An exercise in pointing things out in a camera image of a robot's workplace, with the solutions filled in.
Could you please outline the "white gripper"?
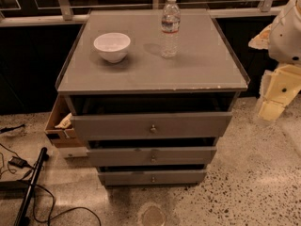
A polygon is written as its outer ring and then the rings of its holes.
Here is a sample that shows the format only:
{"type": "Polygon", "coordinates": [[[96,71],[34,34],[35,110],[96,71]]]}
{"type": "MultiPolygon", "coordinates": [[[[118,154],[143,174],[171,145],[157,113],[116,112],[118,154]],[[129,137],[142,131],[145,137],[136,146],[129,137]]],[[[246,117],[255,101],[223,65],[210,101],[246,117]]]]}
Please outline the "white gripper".
{"type": "Polygon", "coordinates": [[[295,96],[301,90],[301,68],[292,64],[280,64],[271,74],[259,117],[265,121],[279,118],[295,96]]]}

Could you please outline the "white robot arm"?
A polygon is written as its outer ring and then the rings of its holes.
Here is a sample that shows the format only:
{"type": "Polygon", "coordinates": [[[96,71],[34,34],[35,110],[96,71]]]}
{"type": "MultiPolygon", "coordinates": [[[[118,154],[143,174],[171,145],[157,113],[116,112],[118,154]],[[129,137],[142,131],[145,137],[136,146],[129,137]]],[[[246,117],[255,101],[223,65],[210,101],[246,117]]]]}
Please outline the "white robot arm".
{"type": "Polygon", "coordinates": [[[301,0],[289,0],[248,46],[268,51],[277,67],[261,79],[258,117],[275,121],[301,90],[301,0]]]}

